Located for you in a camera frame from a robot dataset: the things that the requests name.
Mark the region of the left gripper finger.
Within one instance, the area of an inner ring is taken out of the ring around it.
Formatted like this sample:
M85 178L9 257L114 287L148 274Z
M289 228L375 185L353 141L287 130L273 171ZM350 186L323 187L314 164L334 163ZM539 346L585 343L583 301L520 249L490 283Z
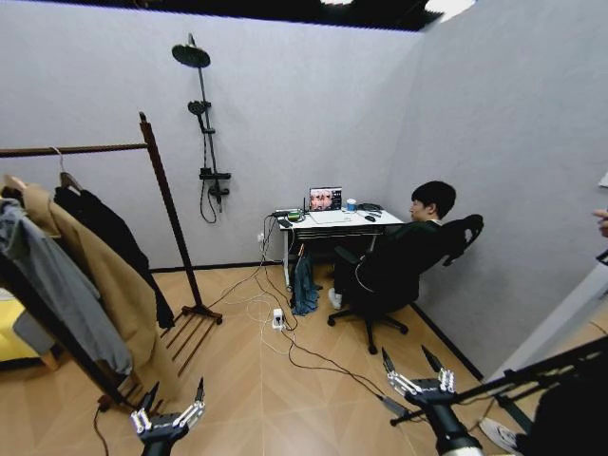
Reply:
M204 378L199 380L194 402L174 420L175 428L193 428L205 412Z
M143 434L152 429L148 411L156 398L159 386L160 382L157 382L149 391L147 391L138 407L130 414L131 423L137 434Z

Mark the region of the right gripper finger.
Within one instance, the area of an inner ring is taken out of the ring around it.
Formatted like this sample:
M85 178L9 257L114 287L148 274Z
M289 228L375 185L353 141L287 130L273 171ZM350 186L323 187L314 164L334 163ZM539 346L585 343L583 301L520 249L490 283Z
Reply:
M390 359L390 356L384 348L381 349L381 352L383 358L383 366L387 373L389 384L393 387L393 389L403 396L406 396L407 394L412 396L417 395L418 386L412 383L410 380L407 379L407 377L405 377L395 369Z
M455 391L455 375L452 370L447 369L439 358L434 355L426 346L421 346L422 351L427 359L430 367L437 373L437 378L441 391Z

